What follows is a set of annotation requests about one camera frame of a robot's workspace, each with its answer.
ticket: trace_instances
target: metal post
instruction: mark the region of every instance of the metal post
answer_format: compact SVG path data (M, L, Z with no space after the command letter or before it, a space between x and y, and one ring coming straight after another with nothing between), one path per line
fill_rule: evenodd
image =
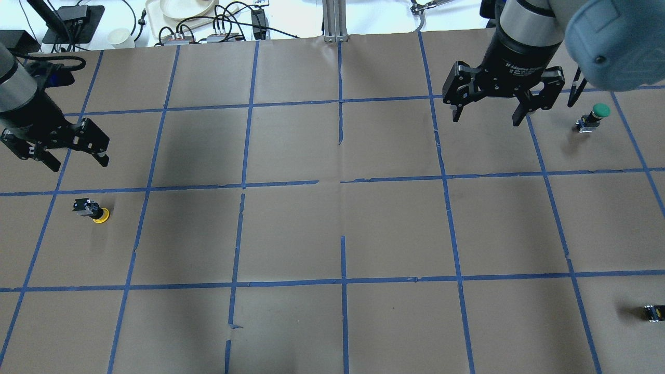
M328 43L348 40L346 0L323 0L323 39Z

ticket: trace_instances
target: robotic arm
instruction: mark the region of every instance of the robotic arm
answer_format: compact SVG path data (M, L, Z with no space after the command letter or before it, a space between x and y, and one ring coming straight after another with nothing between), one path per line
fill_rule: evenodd
M89 118L76 124L46 94L49 87L71 85L72 71L83 69L80 57L28 57L36 60L25 66L0 44L0 125L6 129L0 141L18 158L41 161L52 171L60 170L49 149L69 148L89 153L102 166L108 165L108 136ZM53 60L81 61L67 67Z
M490 2L483 2L484 9L493 7ZM528 113L550 109L561 93L563 70L547 65L564 39L594 86L629 91L653 84L665 78L663 19L662 0L507 0L482 63L472 68L455 62L444 83L444 102L457 122L471 102L517 97L518 126ZM539 83L543 89L532 93Z

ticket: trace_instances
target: object with green cap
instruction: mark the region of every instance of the object with green cap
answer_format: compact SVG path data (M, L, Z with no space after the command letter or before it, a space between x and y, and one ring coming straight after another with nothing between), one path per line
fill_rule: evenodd
M600 120L610 115L610 107L599 102L593 106L591 113L585 114L576 123L579 132L592 132L600 125Z

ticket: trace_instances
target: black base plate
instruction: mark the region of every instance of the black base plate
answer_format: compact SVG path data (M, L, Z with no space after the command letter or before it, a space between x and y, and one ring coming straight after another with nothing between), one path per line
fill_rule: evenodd
M94 35L94 32L97 30L97 26L99 25L99 21L102 19L102 15L104 14L104 5L89 5L88 8L90 8L90 19L87 21L84 21L83 23L83 28L81 29L81 32L78 34L78 38L74 40L75 44L81 44L81 43L89 43L92 41L92 36ZM67 24L67 27L72 26L71 22L65 22ZM61 38L59 37L53 30L49 29L46 32L46 35L44 35L44 39L42 39L43 44L69 44L69 40L67 38Z

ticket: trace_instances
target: blue grid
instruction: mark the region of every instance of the blue grid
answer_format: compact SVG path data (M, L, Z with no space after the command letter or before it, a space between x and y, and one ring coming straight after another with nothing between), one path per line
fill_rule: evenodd
M612 93L612 99L616 105L619 115L623 121L623 124L626 128L626 131L633 143L635 152L637 153L642 168L633 168L625 170L568 170L568 171L558 171L558 172L548 172L545 168L545 163L538 145L538 140L533 130L533 124L531 123L530 117L527 116L527 124L529 126L529 131L531 133L533 144L536 149L538 160L540 163L541 171L540 172L518 172L518 173L493 173L493 174L446 174L445 164L442 157L442 148L441 142L438 133L438 121L436 117L436 110L434 108L434 100L437 98L442 98L442 95L433 94L432 91L432 81L430 78L430 72L428 68L427 55L425 51L424 42L422 39L422 34L418 32L418 40L420 43L420 49L422 52L423 64L426 72L427 85L428 85L428 95L423 96L393 96L393 97L378 97L378 98L354 98L354 99L343 99L342 97L342 43L338 43L338 84L339 84L339 96L338 100L318 100L318 101L302 101L302 102L273 102L273 103L262 103L254 104L253 103L253 93L255 88L255 79L256 79L256 68L257 60L259 54L259 43L255 44L255 52L253 58L253 67L252 67L252 79L251 79L251 88L250 88L250 99L248 104L235 104L235 105L213 105L213 106L190 106L183 108L169 108L168 103L170 99L170 94L173 86L174 76L176 72L176 66L178 63L178 56L180 53L180 47L176 47L176 53L174 57L174 63L171 71L170 81L168 85L168 91L166 99L164 102L163 108L149 108L141 110L113 110L105 112L86 112L86 106L88 99L92 92L94 82L97 77L97 73L102 61L103 51L100 52L98 61L88 87L88 91L84 100L84 104L79 113L68 113L66 116L77 116L80 120L84 115L88 116L98 116L98 115L107 115L107 114L130 114L130 113L141 113L141 112L161 112L162 116L160 119L159 130L157 134L157 139L154 146L154 152L152 157L152 163L150 167L150 174L148 177L148 183L145 188L109 188L109 189L97 189L97 190L60 190L60 185L63 180L65 170L67 168L67 163L70 156L70 151L67 152L65 161L63 162L62 170L59 174L58 182L54 190L52 191L32 191L32 192L0 192L0 197L2 196L36 196L36 195L50 195L52 196L49 208L47 210L46 217L44 219L42 229L37 240L37 245L35 246L35 251L33 257L31 258L30 266L27 270L25 280L21 287L0 287L0 293L19 293L19 298L15 307L12 320L5 336L3 342L2 351L0 351L0 365L4 360L7 347L9 345L11 334L15 326L18 314L21 309L21 304L23 297L26 292L61 292L61 291L123 291L122 302L120 306L120 311L118 313L118 321L116 323L116 329L112 344L112 349L110 352L108 370L107 373L111 374L113 371L114 358L118 346L118 340L120 337L120 330L122 327L122 318L124 315L124 310L126 307L127 297L130 290L145 290L145 289L201 289L201 288L230 288L231 289L231 298L229 300L229 324L230 326L235 326L233 324L233 316L235 309L235 293L239 287L288 287L288 286L297 286L297 285L322 285L322 284L340 284L342 286L342 348L343 348L343 360L344 360L344 373L349 372L349 352L348 352L348 313L347 313L347 297L346 297L346 287L348 284L355 283L402 283L402 282L456 282L458 284L459 298L460 298L460 312L462 315L462 323L465 336L465 344L467 348L467 358L469 361L469 372L474 374L475 368L473 364L473 351L471 348L471 336L469 333L468 319L466 315L466 303L464 298L464 282L465 281L486 281L486 280L531 280L531 279L553 279L553 278L570 278L573 284L573 289L575 291L575 296L577 299L581 319L587 336L587 341L589 344L589 349L591 351L591 356L595 364L595 369L597 374L602 374L600 368L600 363L595 351L595 345L593 342L593 336L589 323L587 321L584 303L579 291L577 284L577 278L589 278L589 277L616 277L616 276L652 276L652 275L665 275L665 270L627 270L627 271L608 271L608 272L576 272L572 261L569 259L568 247L565 239L565 233L563 231L563 226L561 224L561 219L558 214L556 201L552 193L549 176L559 176L559 175L583 175L583 174L613 174L613 173L645 173L649 183L652 187L654 196L658 205L665 216L665 207L663 201L660 197L659 191L656 188L654 180L651 176L653 172L665 172L665 168L650 168L647 166L646 161L640 151L637 141L632 134L628 121L620 107L616 95ZM650 90L650 89L665 89L665 86L645 86L640 87L641 90ZM587 89L587 91L600 91L597 89ZM238 227L237 227L237 237L236 237L236 247L235 247L235 256L233 264L233 278L232 282L219 282L219 283L181 283L181 284L148 284L148 285L132 285L132 272L134 269L134 262L136 260L136 248L138 247L142 225L145 217L145 213L148 207L148 199L151 191L168 191L168 190L199 190L199 189L218 189L218 188L256 188L256 187L270 187L270 186L298 186L298 185L311 185L317 184L318 180L301 180L301 181L286 181L286 182L262 182L262 183L246 183L246 173L247 173L247 155L249 152L249 139L251 134L251 117L253 107L265 107L265 106L293 106L293 105L313 105L313 104L329 104L337 102L339 105L339 142L343 141L344 132L343 132L343 113L342 106L346 102L372 102L372 101L391 101L391 100L421 100L428 99L430 101L430 109L432 112L432 122L434 136L436 140L437 155L439 159L439 165L441 174L432 175L432 176L409 176L409 177L391 177L391 178L369 178L363 179L359 178L356 180L349 181L340 181L340 183L366 183L366 182L392 182L392 181L416 181L416 180L441 180L444 190L444 198L446 203L446 213L448 215L448 223L450 229L450 236L452 241L453 255L455 261L456 274L454 276L431 276L431 277L389 277L389 278L348 278L346 276L346 240L342 236L340 240L341 246L341 277L336 279L323 279L323 280L292 280L292 281L251 281L251 282L238 282L237 281L237 270L240 257L241 249L241 233L242 233L242 223L243 223L243 209L245 204L245 194L241 194L241 201L239 205L239 215L238 215ZM204 109L220 109L220 108L248 108L247 115L247 128L245 134L245 150L243 155L243 174L242 181L240 184L226 184L226 185L205 185L205 186L167 186L167 187L153 187L152 186L152 177L154 173L154 167L156 158L158 155L159 144L161 139L162 128L164 125L164 119L167 112L170 111L181 111L181 110L204 110ZM460 259L458 254L456 236L455 236L455 226L454 218L452 214L451 204L450 204L450 195L448 192L448 180L456 178L510 178L510 177L519 177L519 176L542 176L548 195L550 203L553 210L553 215L557 224L557 229L559 231L559 236L561 239L561 244L563 247L564 255L566 257L569 271L565 273L547 273L547 274L498 274L498 275L463 275L462 269L460 266ZM45 235L46 228L48 226L49 218L51 212L53 211L53 206L55 199L58 195L67 195L67 194L103 194L103 193L124 193L124 192L143 192L145 193L144 204L142 207L139 224L136 232L136 239L134 243L134 251L132 252L132 257L130 260L130 265L128 268L126 282L124 285L84 285L84 286L54 286L54 287L29 287L28 283L32 270L34 268L37 256L39 254L39 248L41 247L41 242ZM231 340L227 340L225 344L225 355L224 355L224 367L225 373L229 372L230 368L230 359L231 359Z

